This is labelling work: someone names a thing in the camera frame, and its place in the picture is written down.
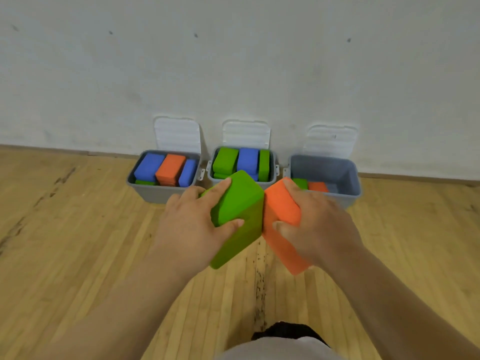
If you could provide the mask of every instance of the wooden floor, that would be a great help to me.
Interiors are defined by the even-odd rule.
[[[25,359],[101,302],[145,256],[163,206],[127,187],[135,161],[0,148],[0,359]],[[480,345],[480,188],[362,179],[365,245]],[[348,359],[379,359],[319,269],[292,277],[259,239],[196,276],[144,359],[211,359],[276,321],[305,323]]]

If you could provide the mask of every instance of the bin lid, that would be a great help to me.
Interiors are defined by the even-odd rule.
[[[348,158],[357,142],[353,126],[313,125],[307,131],[303,153],[334,158]]]
[[[227,120],[223,123],[223,145],[268,149],[270,127],[265,121]]]
[[[201,154],[200,125],[195,120],[158,116],[153,129],[159,150]]]

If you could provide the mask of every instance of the white wall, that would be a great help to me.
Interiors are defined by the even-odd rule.
[[[284,163],[319,121],[359,127],[360,171],[480,179],[479,15],[480,0],[0,0],[0,143],[139,153],[167,114],[212,149],[224,120],[254,118]]]

